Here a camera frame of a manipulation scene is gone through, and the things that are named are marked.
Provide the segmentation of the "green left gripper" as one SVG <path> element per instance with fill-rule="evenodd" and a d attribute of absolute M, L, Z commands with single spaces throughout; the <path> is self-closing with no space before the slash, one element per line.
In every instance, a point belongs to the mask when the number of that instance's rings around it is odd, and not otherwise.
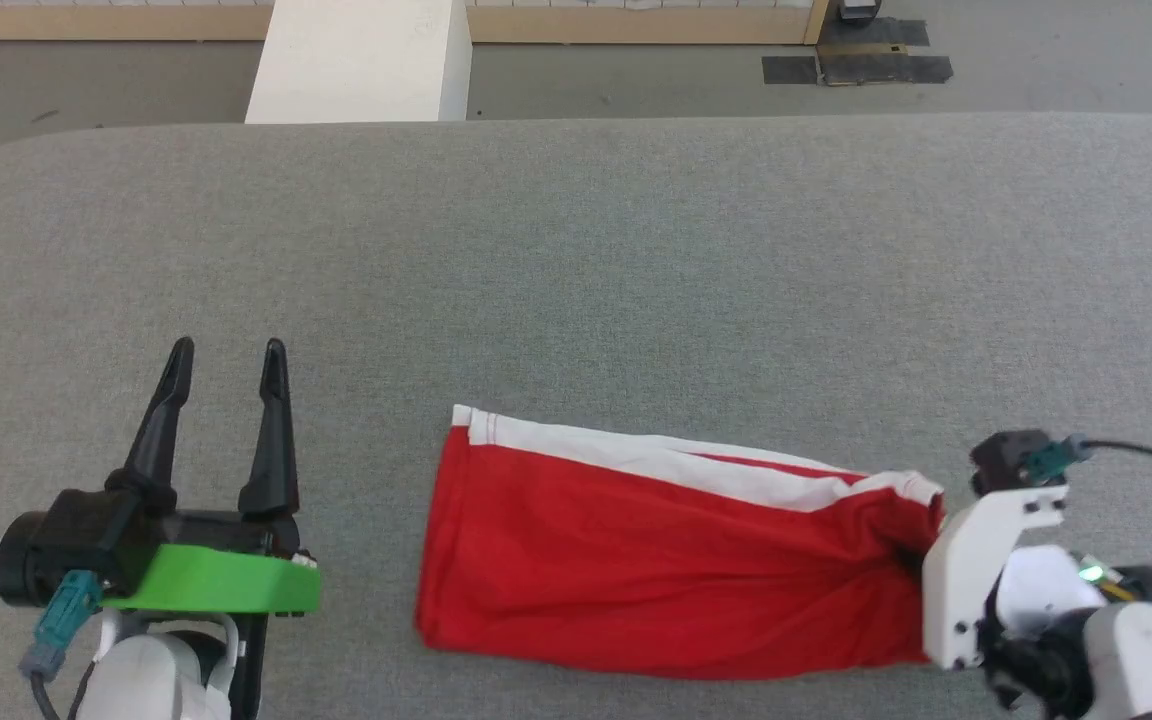
<path fill-rule="evenodd" d="M 180 410 L 191 389 L 192 338 L 179 338 L 166 359 L 122 468 L 105 488 L 141 497 L 147 515 L 177 509 L 172 486 Z M 132 596 L 105 597 L 99 655 L 156 623 L 197 621 L 227 634 L 223 659 L 212 665 L 212 687 L 227 696 L 220 719 L 256 719 L 271 617 L 302 617 L 320 609 L 323 578 L 300 544 L 293 514 L 300 482 L 291 414 L 288 355 L 270 338 L 259 382 L 262 423 L 250 478 L 238 511 L 175 511 L 162 520 L 166 541 Z"/>

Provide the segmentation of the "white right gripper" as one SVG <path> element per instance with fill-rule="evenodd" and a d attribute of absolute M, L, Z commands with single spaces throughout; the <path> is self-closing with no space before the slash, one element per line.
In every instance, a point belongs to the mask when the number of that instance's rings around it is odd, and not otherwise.
<path fill-rule="evenodd" d="M 943 670 L 980 665 L 978 623 L 1028 530 L 1062 523 L 1068 486 L 1006 488 L 948 520 L 922 566 L 923 652 Z"/>

